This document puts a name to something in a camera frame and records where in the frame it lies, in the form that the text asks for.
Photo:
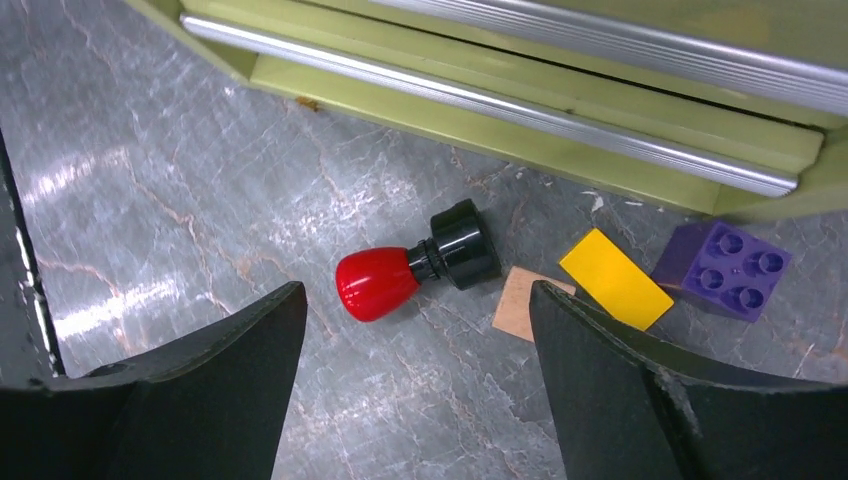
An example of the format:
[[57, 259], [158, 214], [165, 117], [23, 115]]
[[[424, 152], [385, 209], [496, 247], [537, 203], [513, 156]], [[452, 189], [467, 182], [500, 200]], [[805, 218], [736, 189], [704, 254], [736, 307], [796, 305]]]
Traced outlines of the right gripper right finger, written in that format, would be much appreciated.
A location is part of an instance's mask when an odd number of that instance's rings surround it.
[[843, 479], [847, 388], [707, 358], [546, 281], [535, 348], [571, 479]]

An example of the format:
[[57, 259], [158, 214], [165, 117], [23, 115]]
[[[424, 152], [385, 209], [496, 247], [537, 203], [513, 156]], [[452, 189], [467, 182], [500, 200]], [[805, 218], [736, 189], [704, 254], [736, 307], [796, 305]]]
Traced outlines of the purple cube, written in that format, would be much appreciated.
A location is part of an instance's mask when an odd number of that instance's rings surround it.
[[734, 225], [696, 222], [675, 228], [650, 278], [704, 311], [754, 323], [791, 261]]

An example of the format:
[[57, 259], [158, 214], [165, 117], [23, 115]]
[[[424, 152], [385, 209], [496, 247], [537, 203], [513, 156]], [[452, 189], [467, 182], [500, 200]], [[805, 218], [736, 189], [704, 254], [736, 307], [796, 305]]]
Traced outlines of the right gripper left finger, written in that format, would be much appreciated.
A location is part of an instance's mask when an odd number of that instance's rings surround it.
[[79, 378], [1, 390], [5, 479], [268, 479], [304, 342], [289, 282]]

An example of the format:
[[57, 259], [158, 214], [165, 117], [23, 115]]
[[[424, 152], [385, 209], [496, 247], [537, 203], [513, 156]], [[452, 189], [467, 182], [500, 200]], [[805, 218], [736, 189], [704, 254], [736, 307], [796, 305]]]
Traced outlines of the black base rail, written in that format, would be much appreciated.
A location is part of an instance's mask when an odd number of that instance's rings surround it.
[[65, 374], [6, 145], [1, 145], [1, 384]]

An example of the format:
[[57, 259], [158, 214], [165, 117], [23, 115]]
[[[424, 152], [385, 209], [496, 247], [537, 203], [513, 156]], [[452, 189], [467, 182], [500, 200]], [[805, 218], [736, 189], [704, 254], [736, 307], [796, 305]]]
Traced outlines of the wooden cube block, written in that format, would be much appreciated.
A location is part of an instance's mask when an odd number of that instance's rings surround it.
[[529, 303], [532, 286], [536, 281], [547, 281], [571, 295], [576, 293], [576, 287], [574, 285], [513, 266], [509, 270], [501, 297], [494, 312], [492, 320], [493, 328], [534, 343]]

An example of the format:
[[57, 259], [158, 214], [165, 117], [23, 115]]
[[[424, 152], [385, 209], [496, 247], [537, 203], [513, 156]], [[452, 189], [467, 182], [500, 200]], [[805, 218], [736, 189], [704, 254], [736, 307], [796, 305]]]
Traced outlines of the green drawer cabinet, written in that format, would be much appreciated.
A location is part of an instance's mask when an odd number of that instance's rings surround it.
[[843, 1], [137, 1], [246, 85], [745, 221], [847, 205]]

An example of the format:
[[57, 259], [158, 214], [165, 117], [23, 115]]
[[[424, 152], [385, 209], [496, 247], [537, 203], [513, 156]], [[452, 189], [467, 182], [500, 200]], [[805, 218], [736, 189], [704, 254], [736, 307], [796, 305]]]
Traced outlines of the yellow eraser block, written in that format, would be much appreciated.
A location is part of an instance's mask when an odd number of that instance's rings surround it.
[[672, 298], [597, 228], [582, 237], [559, 265], [611, 317], [635, 329], [647, 330], [674, 305]]

